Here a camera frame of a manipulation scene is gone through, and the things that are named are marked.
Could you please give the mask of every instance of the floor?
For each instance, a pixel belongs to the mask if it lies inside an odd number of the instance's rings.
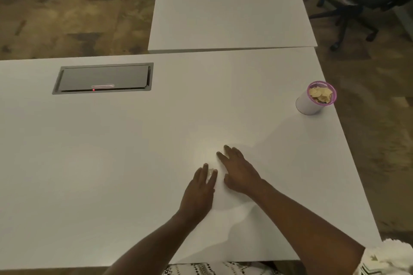
[[[155,0],[0,0],[0,59],[147,53]],[[303,0],[309,14],[323,9]],[[365,11],[380,32],[350,25],[331,52],[334,19],[313,20],[317,55],[383,237],[413,244],[413,43],[392,11]],[[98,275],[104,268],[0,274]]]

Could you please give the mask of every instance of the clothing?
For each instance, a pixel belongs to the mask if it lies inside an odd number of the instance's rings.
[[[413,249],[399,240],[387,239],[366,248],[354,275],[413,275]],[[215,262],[169,265],[162,275],[280,275],[260,262]]]
[[[215,262],[169,265],[162,275],[281,275],[260,262]]]

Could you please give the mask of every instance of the snack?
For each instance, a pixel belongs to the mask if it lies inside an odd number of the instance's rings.
[[[319,103],[329,103],[333,91],[327,87],[313,87],[308,90],[311,98]]]

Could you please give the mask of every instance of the chair base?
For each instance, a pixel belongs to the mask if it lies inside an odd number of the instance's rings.
[[[338,41],[335,42],[331,47],[331,51],[336,51],[341,43],[344,40],[344,35],[346,33],[347,29],[347,24],[348,21],[353,19],[356,22],[360,23],[362,26],[365,28],[368,28],[370,31],[372,31],[367,37],[366,41],[374,41],[374,39],[377,36],[377,33],[379,30],[375,28],[374,26],[370,25],[367,21],[364,20],[364,18],[360,17],[360,14],[363,12],[363,6],[357,5],[357,6],[348,6],[344,5],[343,3],[337,1],[337,0],[319,0],[317,2],[317,7],[322,7],[324,5],[324,2],[327,1],[330,3],[332,6],[336,7],[335,10],[333,11],[327,11],[327,12],[322,12],[322,13],[317,13],[309,16],[308,18],[311,19],[317,19],[321,17],[334,17],[338,16],[337,21],[335,22],[336,26],[340,26],[340,32],[339,32],[339,37]]]

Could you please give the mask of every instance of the paper cup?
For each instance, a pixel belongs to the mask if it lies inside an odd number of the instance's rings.
[[[328,87],[333,92],[329,103],[318,103],[317,101],[313,100],[313,98],[311,98],[310,93],[309,93],[310,88],[313,88],[316,86]],[[301,94],[301,96],[298,97],[298,99],[295,102],[295,106],[297,107],[297,110],[300,111],[302,114],[313,115],[313,114],[316,114],[321,109],[323,109],[325,106],[332,105],[336,99],[337,99],[337,92],[333,86],[331,86],[330,84],[324,81],[315,81],[315,82],[312,82],[310,85],[308,85],[307,90],[304,91]]]

